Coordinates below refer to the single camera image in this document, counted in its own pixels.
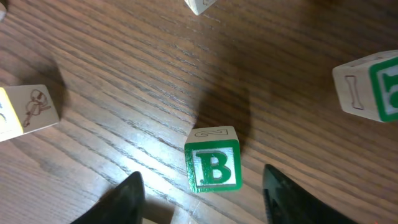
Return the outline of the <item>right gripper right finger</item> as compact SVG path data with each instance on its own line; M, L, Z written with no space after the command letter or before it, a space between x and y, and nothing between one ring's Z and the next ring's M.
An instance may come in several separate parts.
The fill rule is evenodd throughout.
M270 224L356 224L270 164L264 167L263 196Z

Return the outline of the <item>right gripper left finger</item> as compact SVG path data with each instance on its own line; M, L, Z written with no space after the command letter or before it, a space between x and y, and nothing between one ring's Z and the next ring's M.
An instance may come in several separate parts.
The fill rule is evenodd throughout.
M133 172L72 224L141 224L144 202L141 173Z

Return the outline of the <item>green B block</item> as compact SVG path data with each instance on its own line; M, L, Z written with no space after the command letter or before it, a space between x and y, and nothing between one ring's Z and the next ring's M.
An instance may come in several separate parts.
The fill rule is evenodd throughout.
M192 192L224 192L243 186L239 139L233 126L196 128L184 145Z

